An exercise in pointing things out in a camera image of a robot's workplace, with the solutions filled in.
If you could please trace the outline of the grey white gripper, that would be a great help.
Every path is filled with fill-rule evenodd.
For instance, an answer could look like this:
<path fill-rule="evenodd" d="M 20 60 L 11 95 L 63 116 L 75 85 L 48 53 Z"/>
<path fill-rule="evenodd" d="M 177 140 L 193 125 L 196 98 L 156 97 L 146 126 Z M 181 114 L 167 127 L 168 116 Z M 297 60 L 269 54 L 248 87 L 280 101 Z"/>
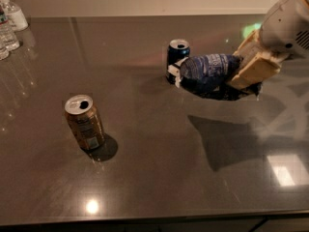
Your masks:
<path fill-rule="evenodd" d="M 271 51 L 261 49 L 260 39 Z M 253 30 L 234 52 L 239 67 L 226 83 L 238 90 L 261 83 L 281 71 L 289 54 L 309 55 L 309 0 L 279 0 L 270 8 L 260 30 Z"/>

